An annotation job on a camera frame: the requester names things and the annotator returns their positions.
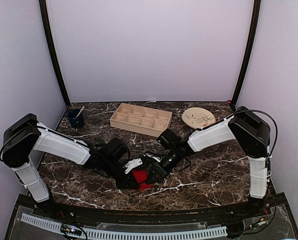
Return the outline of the wooden compartment tray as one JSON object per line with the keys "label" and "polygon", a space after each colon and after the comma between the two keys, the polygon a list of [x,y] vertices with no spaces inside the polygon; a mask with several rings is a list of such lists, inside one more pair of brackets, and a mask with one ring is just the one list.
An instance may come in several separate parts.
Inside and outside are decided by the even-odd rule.
{"label": "wooden compartment tray", "polygon": [[158,137],[169,128],[171,120],[169,111],[121,103],[109,121],[114,128]]}

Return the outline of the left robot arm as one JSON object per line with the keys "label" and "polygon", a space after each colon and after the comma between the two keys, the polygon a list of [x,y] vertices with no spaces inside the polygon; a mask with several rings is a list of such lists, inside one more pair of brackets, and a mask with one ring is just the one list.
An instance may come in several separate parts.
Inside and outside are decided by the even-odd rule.
{"label": "left robot arm", "polygon": [[136,190],[140,187],[132,173],[137,161],[121,160],[123,155],[130,154],[130,150],[119,138],[115,137],[109,143],[86,143],[48,128],[35,114],[28,113],[4,132],[0,161],[15,172],[49,218],[56,218],[60,208],[51,200],[51,191],[40,176],[38,165],[31,159],[45,154],[86,169],[102,171],[114,179],[118,189]]}

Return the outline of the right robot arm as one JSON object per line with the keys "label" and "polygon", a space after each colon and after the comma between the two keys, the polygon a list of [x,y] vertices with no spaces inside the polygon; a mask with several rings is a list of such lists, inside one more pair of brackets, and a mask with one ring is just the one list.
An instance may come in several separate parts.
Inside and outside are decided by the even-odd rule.
{"label": "right robot arm", "polygon": [[164,130],[157,141],[168,150],[159,162],[150,165],[147,185],[164,179],[178,163],[211,146],[236,140],[249,161],[250,189],[253,199],[244,205],[244,213],[255,217],[264,208],[261,200],[267,192],[270,171],[270,126],[257,116],[256,110],[239,107],[232,115],[204,128],[198,128],[187,138],[181,138],[172,130]]}

